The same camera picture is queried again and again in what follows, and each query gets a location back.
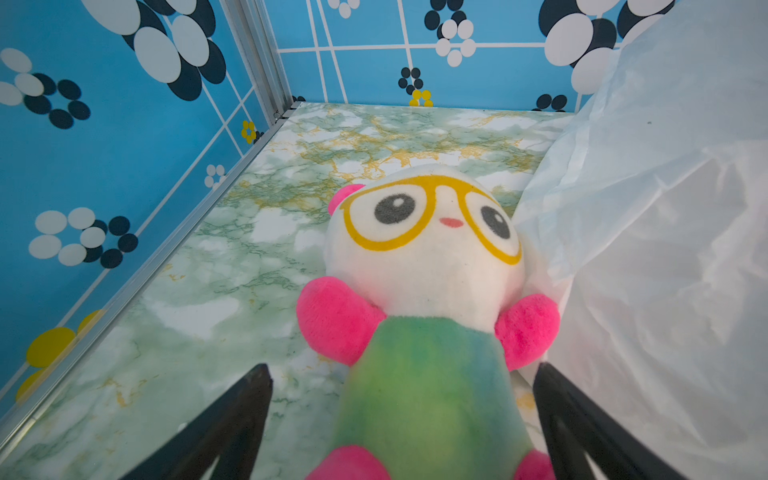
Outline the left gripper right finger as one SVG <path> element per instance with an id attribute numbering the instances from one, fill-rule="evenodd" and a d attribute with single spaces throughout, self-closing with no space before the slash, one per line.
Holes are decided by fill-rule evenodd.
<path id="1" fill-rule="evenodd" d="M 533 394 L 556 478 L 593 479 L 595 463 L 608 479 L 684 479 L 553 365 L 539 365 Z"/>

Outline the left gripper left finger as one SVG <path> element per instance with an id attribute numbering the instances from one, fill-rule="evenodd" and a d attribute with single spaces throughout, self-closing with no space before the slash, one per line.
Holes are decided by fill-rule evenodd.
<path id="1" fill-rule="evenodd" d="M 126 479 L 248 479 L 273 395 L 268 366 L 258 364 Z"/>

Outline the white translucent plastic bag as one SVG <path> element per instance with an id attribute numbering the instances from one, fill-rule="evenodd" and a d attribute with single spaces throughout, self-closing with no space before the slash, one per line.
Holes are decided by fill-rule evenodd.
<path id="1" fill-rule="evenodd" d="M 680 1 L 609 56 L 514 215 L 548 360 L 691 479 L 767 475 L 767 5 Z"/>

